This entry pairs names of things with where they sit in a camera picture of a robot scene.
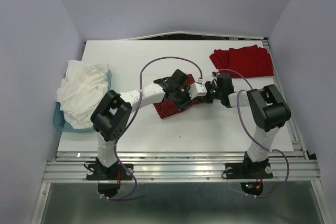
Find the dotted fabric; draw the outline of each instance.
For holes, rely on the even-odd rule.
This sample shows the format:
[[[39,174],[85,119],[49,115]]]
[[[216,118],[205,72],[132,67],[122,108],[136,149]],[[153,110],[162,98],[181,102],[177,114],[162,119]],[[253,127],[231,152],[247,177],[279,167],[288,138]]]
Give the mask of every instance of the dotted fabric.
[[[188,74],[188,80],[184,83],[184,85],[181,88],[185,88],[186,86],[191,85],[195,82],[195,79],[193,78],[192,74]],[[202,101],[195,101],[192,104],[190,104],[189,108],[195,104],[202,103]],[[175,106],[174,102],[171,100],[167,100],[164,102],[154,103],[154,107],[156,111],[158,112],[161,119],[168,118],[169,116],[179,114],[185,110],[178,110]]]

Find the red cloth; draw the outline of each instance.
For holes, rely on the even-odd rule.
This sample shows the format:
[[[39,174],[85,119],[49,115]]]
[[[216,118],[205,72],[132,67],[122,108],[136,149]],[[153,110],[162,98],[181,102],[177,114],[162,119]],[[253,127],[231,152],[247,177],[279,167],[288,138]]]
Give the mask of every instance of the red cloth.
[[[191,85],[195,82],[193,76],[191,74],[188,74],[188,80],[184,83],[184,85],[181,88],[184,88],[187,85]],[[190,104],[189,108],[195,104],[202,103],[202,101],[194,101],[192,104]],[[172,100],[167,100],[164,102],[154,103],[154,107],[156,111],[158,112],[161,119],[168,118],[169,116],[181,113],[185,110],[178,110],[175,106],[174,102]]]
[[[232,69],[246,78],[274,75],[271,56],[265,48],[257,45],[239,49],[230,48],[226,51],[215,50],[210,59],[217,69]],[[240,78],[235,73],[229,72],[229,74],[232,78]]]

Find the white towel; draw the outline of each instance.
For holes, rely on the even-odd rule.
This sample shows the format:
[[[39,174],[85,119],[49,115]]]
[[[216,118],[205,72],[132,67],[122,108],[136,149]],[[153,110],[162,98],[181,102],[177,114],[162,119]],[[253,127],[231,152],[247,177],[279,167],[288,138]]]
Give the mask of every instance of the white towel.
[[[91,114],[108,88],[108,64],[93,65],[70,60],[66,76],[57,90],[64,119],[74,129],[92,127]]]

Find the purple cable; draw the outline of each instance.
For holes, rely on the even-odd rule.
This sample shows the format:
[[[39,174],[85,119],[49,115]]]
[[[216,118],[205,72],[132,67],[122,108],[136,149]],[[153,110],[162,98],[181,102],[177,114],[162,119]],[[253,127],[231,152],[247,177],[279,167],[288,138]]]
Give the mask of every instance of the purple cable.
[[[251,134],[248,132],[244,122],[243,122],[243,118],[241,116],[241,111],[240,111],[240,106],[239,106],[239,95],[243,92],[244,90],[239,90],[238,93],[237,93],[237,110],[238,110],[238,116],[239,116],[239,120],[240,120],[240,123],[242,124],[242,127],[245,131],[245,133],[248,135],[248,137],[255,143],[257,144],[258,146],[260,146],[261,148],[263,148],[264,150],[266,151],[271,151],[271,152],[279,152],[285,159],[286,161],[286,164],[287,164],[287,173],[286,173],[286,177],[285,177],[285,180],[283,181],[282,185],[275,191],[269,193],[269,194],[266,194],[266,195],[261,195],[261,196],[256,196],[256,198],[266,198],[266,197],[269,197],[269,196],[272,196],[276,193],[278,193],[279,191],[282,190],[282,188],[285,186],[287,180],[288,180],[288,177],[289,177],[289,162],[288,162],[288,159],[286,157],[286,155],[281,151],[281,150],[278,150],[278,149],[269,149],[269,148],[266,148],[265,146],[263,146],[262,144],[260,144],[257,140],[254,139],[254,137],[251,136]]]
[[[222,68],[222,69],[219,69],[219,70],[218,70],[218,73],[219,73],[220,71],[228,71],[228,72],[232,72],[232,73],[235,73],[235,74],[239,75],[244,81],[246,81],[246,83],[249,85],[249,87],[250,87],[251,89],[253,89],[253,88],[252,88],[252,85],[248,82],[248,80],[247,80],[241,73],[239,73],[239,72],[237,72],[237,71],[235,71],[235,70],[232,70],[232,69],[228,69],[228,68]]]
[[[184,61],[190,62],[190,63],[192,63],[193,65],[195,65],[195,66],[198,68],[199,73],[200,73],[200,75],[201,75],[201,78],[203,78],[203,73],[202,73],[202,70],[200,69],[200,67],[199,67],[195,62],[193,62],[193,61],[191,61],[191,60],[188,60],[188,59],[185,59],[185,58],[168,56],[168,57],[157,58],[157,59],[154,59],[154,60],[151,60],[150,62],[148,62],[148,63],[141,69],[141,71],[140,71],[140,97],[139,97],[139,102],[138,102],[138,105],[136,106],[137,108],[136,108],[136,110],[135,110],[135,112],[134,112],[134,114],[133,114],[132,119],[130,120],[130,122],[127,124],[127,126],[126,126],[126,128],[125,128],[125,131],[131,126],[131,124],[133,123],[133,121],[134,121],[136,115],[138,114],[138,111],[140,110],[140,105],[141,105],[141,102],[142,102],[142,91],[141,91],[141,90],[142,90],[142,88],[143,88],[143,86],[142,86],[142,73],[143,73],[143,71],[144,71],[150,64],[152,64],[153,62],[156,62],[156,61],[158,61],[158,60],[163,60],[163,59],[177,59],[177,60],[184,60]],[[121,167],[124,168],[124,169],[125,169],[131,176],[132,176],[132,178],[134,179],[134,183],[135,183],[135,184],[134,184],[134,188],[133,188],[127,195],[125,195],[125,196],[122,196],[122,197],[119,197],[119,198],[107,198],[107,197],[104,196],[104,198],[105,198],[105,199],[108,199],[108,200],[120,200],[120,199],[125,199],[125,198],[129,197],[132,193],[134,193],[134,191],[136,190],[136,188],[137,188],[137,186],[138,186],[138,181],[136,180],[135,175],[127,169],[127,167],[121,162],[121,160],[120,160],[120,158],[119,158],[119,156],[118,156],[118,154],[117,154],[117,143],[118,143],[118,141],[119,141],[119,139],[117,139],[117,140],[116,140],[116,143],[114,144],[114,149],[113,149],[113,150],[114,150],[114,154],[115,154],[115,156],[116,156],[116,158],[117,158],[117,160],[118,160],[118,163],[121,165]]]

